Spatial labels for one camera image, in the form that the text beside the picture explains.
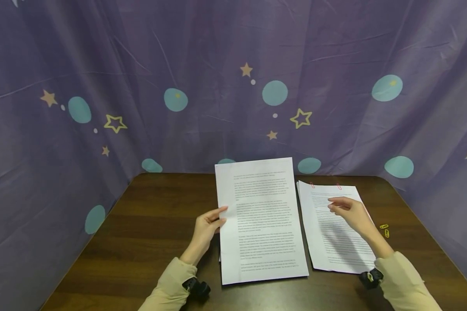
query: left hand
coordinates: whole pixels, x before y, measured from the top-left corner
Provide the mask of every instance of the left hand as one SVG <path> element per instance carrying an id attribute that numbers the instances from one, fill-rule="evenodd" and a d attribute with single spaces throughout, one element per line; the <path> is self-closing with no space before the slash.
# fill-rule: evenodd
<path id="1" fill-rule="evenodd" d="M 222 206 L 197 217 L 192 241 L 180 257 L 182 262 L 197 266 L 199 260 L 209 249 L 213 235 L 220 232 L 220 227 L 227 221 L 225 218 L 220 219 L 220 213 L 227 208 L 227 206 Z"/>

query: printed document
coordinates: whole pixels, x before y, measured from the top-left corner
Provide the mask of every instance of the printed document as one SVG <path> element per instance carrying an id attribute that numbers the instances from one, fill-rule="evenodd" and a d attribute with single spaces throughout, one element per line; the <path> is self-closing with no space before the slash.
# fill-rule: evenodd
<path id="1" fill-rule="evenodd" d="M 292 158 L 217 164 L 221 283 L 308 276 Z"/>
<path id="2" fill-rule="evenodd" d="M 313 268 L 356 274 L 373 269 L 375 255 L 367 242 L 327 207 L 330 197 L 362 202 L 356 187 L 313 186 L 298 181 L 297 189 Z"/>

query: fabric backdrop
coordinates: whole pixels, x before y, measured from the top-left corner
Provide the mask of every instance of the fabric backdrop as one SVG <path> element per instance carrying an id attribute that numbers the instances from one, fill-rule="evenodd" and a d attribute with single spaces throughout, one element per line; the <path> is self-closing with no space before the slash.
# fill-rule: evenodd
<path id="1" fill-rule="evenodd" d="M 467 0 L 0 0 L 0 310 L 139 173 L 276 157 L 387 179 L 467 276 Z"/>

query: hand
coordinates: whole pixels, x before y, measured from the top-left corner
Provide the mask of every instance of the hand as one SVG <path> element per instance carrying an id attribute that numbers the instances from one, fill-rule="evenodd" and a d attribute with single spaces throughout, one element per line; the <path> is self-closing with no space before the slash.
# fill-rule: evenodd
<path id="1" fill-rule="evenodd" d="M 331 212 L 344 218 L 348 225 L 361 236 L 377 231 L 361 202 L 349 197 L 331 197 L 329 201 L 332 202 L 328 206 Z"/>
<path id="2" fill-rule="evenodd" d="M 213 235 L 220 232 L 220 227 L 227 221 L 225 218 L 220 219 L 220 213 L 227 208 L 227 206 L 222 206 L 197 217 L 192 241 L 180 257 L 182 262 L 197 266 L 199 260 L 209 249 Z"/>

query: beige sleeve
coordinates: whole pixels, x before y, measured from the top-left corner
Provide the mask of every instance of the beige sleeve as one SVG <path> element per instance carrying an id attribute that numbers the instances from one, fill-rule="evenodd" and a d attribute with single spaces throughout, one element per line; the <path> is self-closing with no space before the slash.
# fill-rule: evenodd
<path id="1" fill-rule="evenodd" d="M 178 311 L 187 302 L 189 292 L 183 282 L 195 277 L 197 268 L 174 258 L 165 269 L 152 294 L 138 311 Z"/>
<path id="2" fill-rule="evenodd" d="M 400 252 L 375 260 L 376 268 L 384 274 L 381 283 L 384 298 L 396 311 L 440 311 L 424 281 L 411 262 Z"/>

